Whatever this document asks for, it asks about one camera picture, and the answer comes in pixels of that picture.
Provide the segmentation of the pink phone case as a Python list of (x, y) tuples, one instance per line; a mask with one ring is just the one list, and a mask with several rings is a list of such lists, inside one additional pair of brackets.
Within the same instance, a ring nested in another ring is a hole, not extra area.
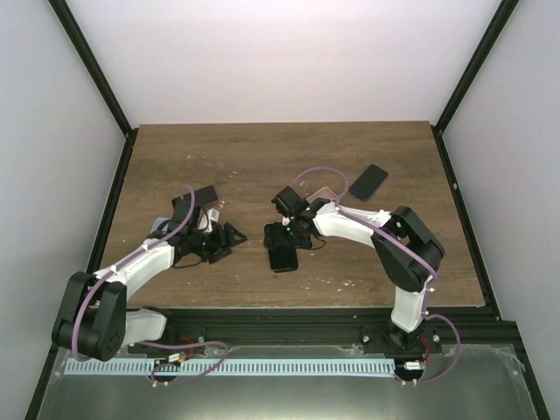
[(337, 194), (332, 191), (329, 187), (321, 187), (316, 192), (309, 195), (306, 199), (309, 203), (312, 203), (316, 199), (325, 199), (329, 201), (335, 201), (338, 198)]

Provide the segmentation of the blue smartphone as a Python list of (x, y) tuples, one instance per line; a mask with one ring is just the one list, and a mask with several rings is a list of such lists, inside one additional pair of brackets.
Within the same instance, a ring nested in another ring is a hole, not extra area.
[(370, 164), (351, 184), (349, 192), (361, 201), (368, 201), (387, 179), (389, 173), (376, 164)]

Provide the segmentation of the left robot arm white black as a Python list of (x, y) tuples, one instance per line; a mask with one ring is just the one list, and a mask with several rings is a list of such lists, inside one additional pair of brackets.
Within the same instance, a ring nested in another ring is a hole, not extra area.
[(189, 255), (213, 264), (247, 240), (232, 224), (220, 223), (216, 209), (189, 199), (173, 206), (169, 219), (159, 218), (141, 245), (104, 269), (78, 271), (66, 285), (52, 342), (77, 361), (108, 361), (122, 347), (148, 341), (161, 354), (179, 343), (178, 330), (157, 310), (129, 311), (127, 303), (152, 278)]

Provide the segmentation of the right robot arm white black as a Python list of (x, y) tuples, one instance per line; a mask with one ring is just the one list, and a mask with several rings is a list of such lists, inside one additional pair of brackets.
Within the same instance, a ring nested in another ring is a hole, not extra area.
[(370, 212), (329, 199), (310, 202), (281, 195), (271, 204), (282, 216), (280, 222), (264, 227), (264, 247), (273, 272), (297, 270), (297, 251), (313, 249), (313, 239), (336, 237), (368, 246), (376, 252), (395, 286), (388, 322), (389, 344), (407, 353), (419, 343), (428, 317), (426, 298), (445, 249), (410, 208)]

